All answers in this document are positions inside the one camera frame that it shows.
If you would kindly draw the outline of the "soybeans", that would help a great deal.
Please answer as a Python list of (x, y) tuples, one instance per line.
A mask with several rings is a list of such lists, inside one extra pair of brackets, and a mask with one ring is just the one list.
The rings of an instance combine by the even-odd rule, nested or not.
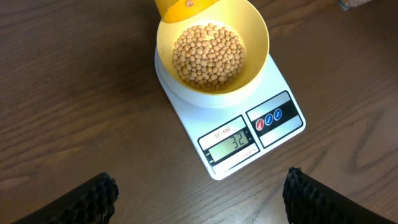
[(192, 6), (194, 5), (193, 0), (187, 0), (187, 1), (185, 2), (185, 5), (186, 5), (187, 7), (192, 7)]
[(240, 36), (212, 23), (185, 29), (172, 52), (181, 81), (203, 91), (224, 90), (232, 84), (243, 71), (244, 59)]

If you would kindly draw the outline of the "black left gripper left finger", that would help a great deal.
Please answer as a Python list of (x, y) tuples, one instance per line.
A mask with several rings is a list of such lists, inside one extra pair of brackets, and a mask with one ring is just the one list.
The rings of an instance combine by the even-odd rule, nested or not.
[(108, 224), (115, 213), (119, 189), (114, 178), (102, 172), (16, 224)]

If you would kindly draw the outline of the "yellow bowl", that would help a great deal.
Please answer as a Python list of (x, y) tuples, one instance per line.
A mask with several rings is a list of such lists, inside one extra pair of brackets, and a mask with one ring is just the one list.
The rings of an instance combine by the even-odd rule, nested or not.
[(184, 21), (165, 23), (161, 20), (157, 30), (157, 51), (168, 76), (172, 77), (179, 86), (194, 90), (179, 79), (176, 69), (172, 67), (172, 47), (177, 40), (177, 34), (183, 32), (184, 28), (201, 22), (212, 22), (215, 25), (231, 28), (243, 39), (243, 47), (248, 50), (243, 74), (225, 90), (217, 90), (213, 94), (237, 93), (250, 89), (252, 84), (258, 84), (260, 73), (269, 57), (269, 33), (261, 14), (247, 0), (219, 0)]

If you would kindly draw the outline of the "yellow measuring scoop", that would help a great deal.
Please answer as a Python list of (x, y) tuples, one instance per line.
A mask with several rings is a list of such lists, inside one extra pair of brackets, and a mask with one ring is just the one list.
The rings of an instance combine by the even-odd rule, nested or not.
[(187, 7), (187, 0), (155, 0), (162, 21), (176, 23), (189, 19), (212, 6), (218, 0), (193, 0), (194, 5)]

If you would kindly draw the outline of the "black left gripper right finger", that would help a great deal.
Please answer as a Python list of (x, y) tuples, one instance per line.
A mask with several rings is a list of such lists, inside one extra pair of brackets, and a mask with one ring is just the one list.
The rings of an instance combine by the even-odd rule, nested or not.
[(395, 224), (291, 167), (282, 197), (293, 224)]

